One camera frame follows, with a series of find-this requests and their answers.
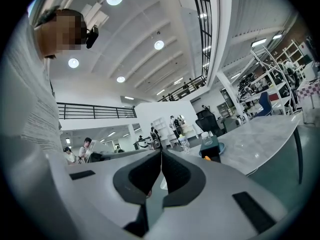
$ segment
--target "white pillar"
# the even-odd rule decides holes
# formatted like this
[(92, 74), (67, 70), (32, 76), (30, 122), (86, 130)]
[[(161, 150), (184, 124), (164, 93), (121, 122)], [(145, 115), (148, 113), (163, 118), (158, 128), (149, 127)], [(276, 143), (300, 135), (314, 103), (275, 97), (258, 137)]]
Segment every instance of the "white pillar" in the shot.
[(230, 83), (229, 79), (226, 77), (226, 75), (221, 70), (218, 70), (218, 72), (216, 73), (216, 76), (219, 78), (220, 82), (223, 84), (224, 88), (228, 92), (228, 94), (229, 94), (229, 96), (230, 96), (230, 98), (236, 108), (237, 113), (240, 116), (244, 116), (245, 120), (247, 122), (249, 122), (249, 118), (248, 118), (247, 114), (243, 112), (245, 110), (245, 108), (241, 103), (239, 103), (239, 101), (235, 95), (235, 93), (236, 93), (235, 89), (232, 86), (232, 84)]
[(137, 141), (134, 126), (132, 124), (128, 124), (128, 129), (130, 133), (131, 144), (133, 145)]

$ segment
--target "marble tabletop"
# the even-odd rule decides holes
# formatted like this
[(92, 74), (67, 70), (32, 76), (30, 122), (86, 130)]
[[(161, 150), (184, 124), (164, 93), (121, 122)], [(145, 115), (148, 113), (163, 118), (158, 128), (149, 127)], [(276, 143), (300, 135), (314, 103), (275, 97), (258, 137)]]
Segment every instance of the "marble tabletop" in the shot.
[[(296, 115), (260, 116), (218, 137), (225, 144), (221, 163), (248, 175), (272, 158), (288, 141), (298, 126)], [(201, 145), (190, 149), (199, 157)]]

